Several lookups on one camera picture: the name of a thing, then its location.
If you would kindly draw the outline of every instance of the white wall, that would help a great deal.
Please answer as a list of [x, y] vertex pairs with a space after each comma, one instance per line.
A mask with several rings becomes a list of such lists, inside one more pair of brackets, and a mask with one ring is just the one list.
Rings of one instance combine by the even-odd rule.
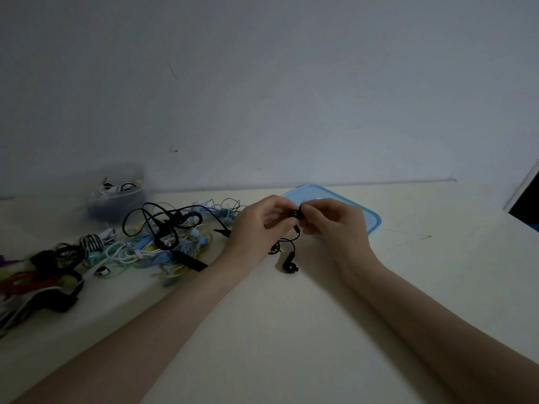
[[539, 154], [539, 1], [0, 3], [1, 195], [131, 161], [158, 190], [455, 176], [502, 207]]

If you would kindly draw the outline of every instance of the left hand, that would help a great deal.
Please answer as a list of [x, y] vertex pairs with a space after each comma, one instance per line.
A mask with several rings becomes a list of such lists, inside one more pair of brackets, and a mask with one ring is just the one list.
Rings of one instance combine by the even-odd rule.
[[222, 258], [231, 258], [247, 269], [254, 268], [268, 254], [273, 244], [298, 223], [288, 217], [299, 207], [287, 198], [269, 196], [246, 207], [236, 218]]

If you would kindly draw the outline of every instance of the forearm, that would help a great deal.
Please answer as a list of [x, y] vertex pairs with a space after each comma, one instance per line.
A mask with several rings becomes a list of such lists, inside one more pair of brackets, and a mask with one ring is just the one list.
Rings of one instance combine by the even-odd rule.
[[218, 260], [14, 403], [138, 403], [219, 301], [248, 273]]
[[471, 326], [378, 260], [351, 286], [466, 402], [539, 402], [539, 366]]

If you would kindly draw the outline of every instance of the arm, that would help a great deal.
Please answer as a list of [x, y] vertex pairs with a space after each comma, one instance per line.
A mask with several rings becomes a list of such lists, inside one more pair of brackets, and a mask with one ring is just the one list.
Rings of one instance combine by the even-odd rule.
[[471, 326], [388, 270], [369, 246], [363, 212], [335, 200], [302, 205], [306, 234], [321, 233], [343, 280], [469, 403], [539, 402], [539, 365]]
[[138, 403], [220, 300], [295, 224], [291, 201], [270, 196], [241, 212], [219, 258], [13, 404]]

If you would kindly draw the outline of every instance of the white table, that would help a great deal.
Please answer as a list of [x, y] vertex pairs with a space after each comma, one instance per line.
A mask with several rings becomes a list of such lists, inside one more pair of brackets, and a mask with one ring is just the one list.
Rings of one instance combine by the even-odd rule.
[[[537, 232], [502, 210], [483, 207], [456, 182], [330, 189], [380, 214], [382, 226], [371, 244], [389, 268], [539, 361]], [[184, 206], [232, 197], [249, 204], [286, 191], [197, 191], [159, 194], [156, 200]], [[35, 205], [32, 199], [0, 202], [3, 253], [49, 247], [73, 239], [78, 229], [77, 234], [92, 232], [90, 226], [68, 223], [52, 229], [54, 221], [67, 221], [65, 215], [49, 212], [36, 221], [30, 212]], [[202, 257], [206, 262], [226, 240], [214, 237]], [[340, 283], [319, 238], [301, 237], [297, 248], [299, 273], [277, 271], [283, 255], [266, 258], [210, 313], [144, 403], [453, 402], [414, 354]], [[39, 312], [0, 340], [0, 402], [165, 293], [149, 271], [132, 270], [110, 280], [92, 278], [65, 314]]]

